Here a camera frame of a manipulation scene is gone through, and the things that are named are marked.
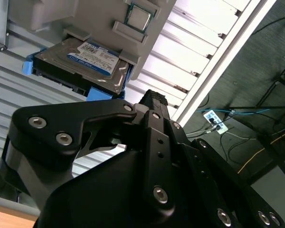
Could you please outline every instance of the black cable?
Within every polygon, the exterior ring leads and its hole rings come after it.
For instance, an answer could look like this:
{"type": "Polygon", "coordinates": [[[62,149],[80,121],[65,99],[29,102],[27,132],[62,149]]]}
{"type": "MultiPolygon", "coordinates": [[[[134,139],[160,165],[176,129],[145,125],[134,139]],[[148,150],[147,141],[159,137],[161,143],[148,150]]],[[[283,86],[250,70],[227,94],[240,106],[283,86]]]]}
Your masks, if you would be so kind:
{"type": "Polygon", "coordinates": [[[279,21],[281,21],[281,20],[284,20],[284,19],[285,19],[285,17],[283,17],[283,18],[279,18],[279,19],[277,19],[277,20],[274,20],[274,21],[272,21],[272,22],[268,23],[267,25],[263,26],[263,27],[262,27],[262,28],[260,28],[259,30],[255,31],[255,32],[254,32],[254,33],[252,33],[251,35],[255,35],[256,33],[258,33],[258,32],[260,32],[260,31],[262,31],[263,29],[267,28],[268,26],[270,26],[270,25],[272,25],[272,24],[275,24],[275,23],[277,23],[277,22],[279,22],[279,21]]]}
{"type": "Polygon", "coordinates": [[[208,134],[208,133],[207,133],[207,132],[203,132],[202,134],[199,134],[199,135],[190,136],[190,137],[188,137],[188,139],[192,139],[192,138],[200,137],[200,136],[205,135],[205,134],[208,134]]]}
{"type": "Polygon", "coordinates": [[[226,132],[224,132],[223,134],[220,135],[219,144],[220,144],[220,146],[222,147],[223,152],[224,152],[224,155],[225,155],[225,157],[226,157],[226,161],[228,162],[228,156],[227,156],[227,153],[226,153],[226,151],[225,151],[225,148],[224,148],[223,142],[222,142],[222,138],[223,138],[223,136],[224,136],[225,133],[226,133],[226,132]]]}
{"type": "Polygon", "coordinates": [[[236,148],[236,147],[238,147],[238,146],[240,146],[240,145],[242,145],[242,144],[244,144],[244,143],[247,143],[249,140],[250,140],[250,138],[249,138],[249,139],[242,140],[242,141],[240,141],[240,142],[238,142],[238,143],[233,144],[233,145],[229,148],[229,150],[228,150],[228,157],[229,157],[229,160],[230,160],[230,161],[232,161],[232,162],[234,162],[235,164],[238,164],[238,165],[243,165],[242,163],[239,163],[239,162],[237,162],[236,160],[233,160],[233,159],[231,158],[231,151],[232,151],[234,148],[236,148]]]}
{"type": "Polygon", "coordinates": [[[209,100],[210,100],[210,94],[207,94],[207,96],[208,96],[208,98],[207,98],[206,103],[205,103],[204,105],[199,106],[198,108],[203,108],[203,107],[205,107],[205,106],[209,103],[209,100]]]}

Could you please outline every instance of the electrical outlet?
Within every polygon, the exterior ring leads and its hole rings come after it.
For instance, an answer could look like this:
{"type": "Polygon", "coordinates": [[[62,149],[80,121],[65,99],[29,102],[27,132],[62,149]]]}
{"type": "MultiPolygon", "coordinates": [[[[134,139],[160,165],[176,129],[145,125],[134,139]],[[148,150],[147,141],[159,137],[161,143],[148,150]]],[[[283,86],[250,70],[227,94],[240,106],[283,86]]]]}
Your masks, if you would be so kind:
{"type": "Polygon", "coordinates": [[[218,115],[216,115],[213,110],[205,113],[204,117],[210,124],[212,124],[213,127],[220,126],[220,129],[216,130],[219,134],[223,134],[228,131],[227,126],[222,123],[222,120],[218,117],[218,115]]]}

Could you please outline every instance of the black metal bracket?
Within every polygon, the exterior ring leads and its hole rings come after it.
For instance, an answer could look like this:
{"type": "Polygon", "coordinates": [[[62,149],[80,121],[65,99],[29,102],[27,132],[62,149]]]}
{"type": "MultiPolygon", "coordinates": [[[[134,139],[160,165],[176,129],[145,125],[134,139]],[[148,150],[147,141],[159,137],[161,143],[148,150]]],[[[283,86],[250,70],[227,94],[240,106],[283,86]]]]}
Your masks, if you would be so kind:
{"type": "Polygon", "coordinates": [[[110,100],[17,110],[1,162],[6,180],[15,177],[10,183],[41,209],[35,227],[244,228],[269,221],[285,228],[206,142],[190,143],[166,105],[149,91],[134,106],[110,100]],[[117,143],[126,150],[71,176],[76,156],[117,143]]]}

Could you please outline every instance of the white louvered panel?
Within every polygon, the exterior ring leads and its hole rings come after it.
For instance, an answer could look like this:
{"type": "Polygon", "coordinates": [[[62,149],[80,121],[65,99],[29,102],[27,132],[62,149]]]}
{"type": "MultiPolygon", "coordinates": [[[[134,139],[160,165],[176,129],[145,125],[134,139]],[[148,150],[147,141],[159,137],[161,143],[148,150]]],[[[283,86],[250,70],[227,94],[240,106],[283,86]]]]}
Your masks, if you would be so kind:
{"type": "Polygon", "coordinates": [[[186,14],[192,20],[216,31],[228,34],[238,17],[236,10],[221,5],[223,1],[215,0],[178,0],[175,9],[186,14]]]}
{"type": "Polygon", "coordinates": [[[143,70],[187,90],[196,81],[195,76],[153,55],[149,55],[143,70]]]}
{"type": "Polygon", "coordinates": [[[172,96],[175,96],[177,98],[180,98],[183,100],[186,97],[186,94],[176,88],[171,87],[170,85],[167,85],[165,83],[162,83],[150,76],[147,76],[146,74],[140,73],[139,74],[139,80],[143,83],[148,84],[151,87],[158,88],[162,91],[165,91],[166,93],[171,94],[172,96]]]}
{"type": "Polygon", "coordinates": [[[172,25],[169,22],[164,25],[161,33],[204,57],[206,57],[208,54],[214,55],[217,50],[215,46],[205,42],[191,33],[188,33],[184,29],[172,25]]]}
{"type": "MultiPolygon", "coordinates": [[[[200,73],[209,62],[209,59],[204,56],[163,35],[158,36],[152,51],[170,60],[171,63],[187,72],[200,73]]],[[[190,86],[190,88],[193,85],[190,84],[190,81],[188,81],[188,84],[187,86],[190,86]]]]}
{"type": "Polygon", "coordinates": [[[240,11],[243,11],[246,5],[249,3],[249,0],[224,0],[224,2],[240,11]]]}
{"type": "Polygon", "coordinates": [[[189,20],[184,16],[177,14],[177,11],[171,12],[168,17],[168,21],[216,47],[218,47],[223,41],[218,37],[217,32],[212,31],[197,21],[189,20]]]}

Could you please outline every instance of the bolt head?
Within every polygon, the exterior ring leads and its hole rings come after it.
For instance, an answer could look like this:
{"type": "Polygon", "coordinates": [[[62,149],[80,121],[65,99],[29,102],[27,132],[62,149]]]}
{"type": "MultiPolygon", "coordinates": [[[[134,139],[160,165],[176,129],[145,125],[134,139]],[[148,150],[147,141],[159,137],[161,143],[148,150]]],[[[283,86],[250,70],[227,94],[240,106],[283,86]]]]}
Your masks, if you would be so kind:
{"type": "Polygon", "coordinates": [[[207,145],[203,141],[200,141],[199,143],[202,147],[207,148],[207,145]]]}
{"type": "Polygon", "coordinates": [[[269,215],[270,215],[270,218],[271,218],[278,226],[281,225],[280,221],[276,218],[276,216],[274,215],[274,213],[270,212],[269,215]]]}
{"type": "Polygon", "coordinates": [[[160,187],[154,188],[153,195],[154,195],[155,199],[162,204],[165,204],[168,202],[168,195],[167,195],[166,191],[160,187]]]}
{"type": "Polygon", "coordinates": [[[180,128],[181,128],[181,126],[180,126],[177,122],[174,122],[174,123],[173,123],[173,126],[176,127],[177,129],[180,129],[180,128]]]}
{"type": "Polygon", "coordinates": [[[67,133],[59,133],[56,135],[56,141],[63,146],[68,146],[72,143],[73,139],[67,133]]]}
{"type": "Polygon", "coordinates": [[[258,212],[258,216],[260,217],[260,219],[266,224],[266,225],[270,225],[270,221],[269,219],[266,217],[266,215],[264,215],[263,212],[259,211],[258,212]]]}
{"type": "Polygon", "coordinates": [[[127,110],[127,111],[132,111],[133,109],[130,107],[130,106],[128,106],[128,105],[124,105],[123,106],[124,108],[125,108],[125,110],[127,110]]]}
{"type": "Polygon", "coordinates": [[[38,128],[38,129],[44,128],[47,125],[46,120],[38,116],[33,116],[29,118],[28,123],[32,127],[38,128]]]}
{"type": "Polygon", "coordinates": [[[218,218],[222,221],[222,223],[224,223],[226,227],[231,227],[231,219],[224,210],[218,209],[218,218]]]}

